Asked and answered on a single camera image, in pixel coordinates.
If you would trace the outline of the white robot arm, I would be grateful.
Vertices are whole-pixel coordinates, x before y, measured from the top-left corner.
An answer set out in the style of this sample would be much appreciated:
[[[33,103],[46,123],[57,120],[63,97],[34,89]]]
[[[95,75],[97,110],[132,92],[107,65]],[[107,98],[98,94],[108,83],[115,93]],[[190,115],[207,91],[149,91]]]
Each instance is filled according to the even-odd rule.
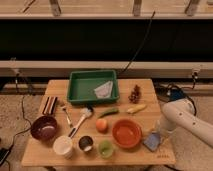
[[[155,130],[162,137],[169,137],[180,126],[213,148],[213,125],[193,115],[195,107],[187,99],[168,102],[162,107],[162,115],[156,121]]]

